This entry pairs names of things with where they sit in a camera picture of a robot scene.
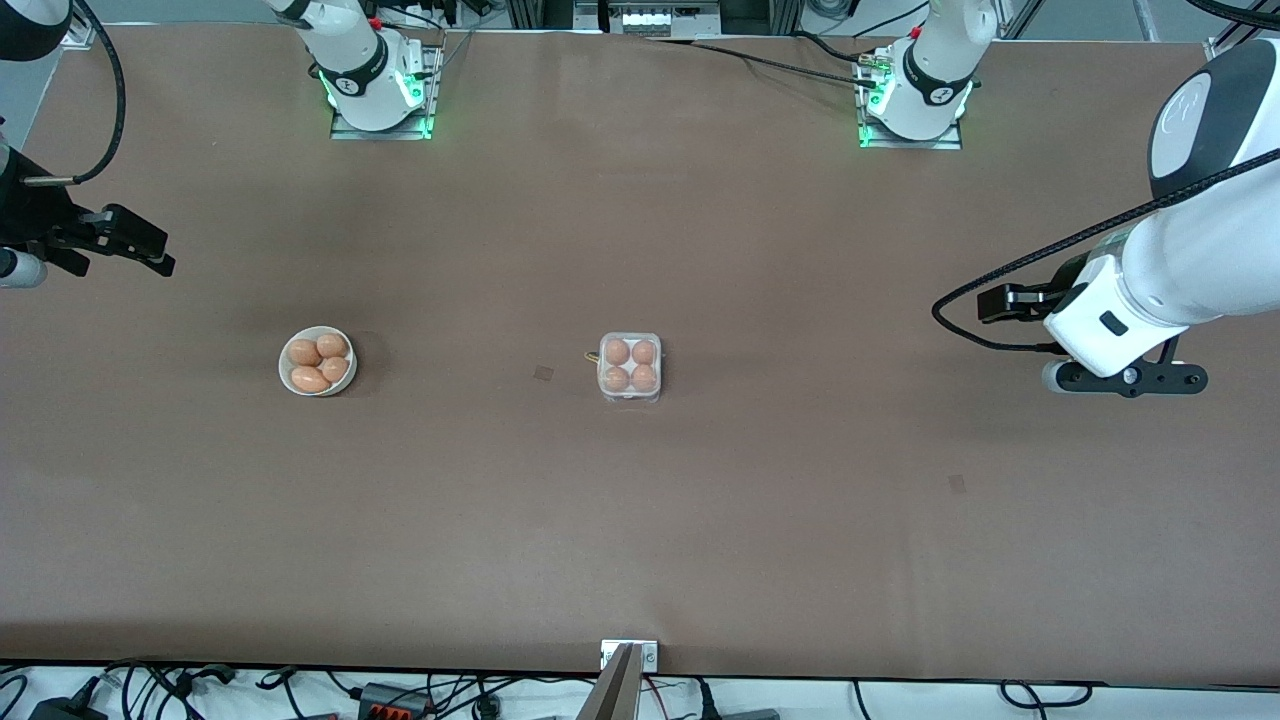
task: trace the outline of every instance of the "bowl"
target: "bowl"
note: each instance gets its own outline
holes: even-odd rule
[[[347,368],[347,374],[344,374],[342,379],[339,379],[338,382],[329,386],[329,389],[326,391],[302,392],[301,389],[293,387],[293,383],[289,382],[289,373],[292,373],[293,369],[298,366],[297,363],[289,359],[289,345],[292,345],[293,341],[296,340],[315,341],[320,336],[329,333],[342,336],[342,340],[347,341],[347,363],[349,363],[349,366]],[[351,338],[347,337],[347,333],[339,331],[338,328],[330,328],[328,325],[316,325],[314,328],[307,328],[291,337],[289,342],[285,342],[284,347],[280,348],[280,382],[284,383],[284,387],[289,388],[289,391],[293,392],[294,395],[302,395],[306,397],[328,397],[330,395],[338,395],[339,392],[346,389],[347,386],[351,384],[351,379],[355,377],[356,377],[356,346],[351,343]]]

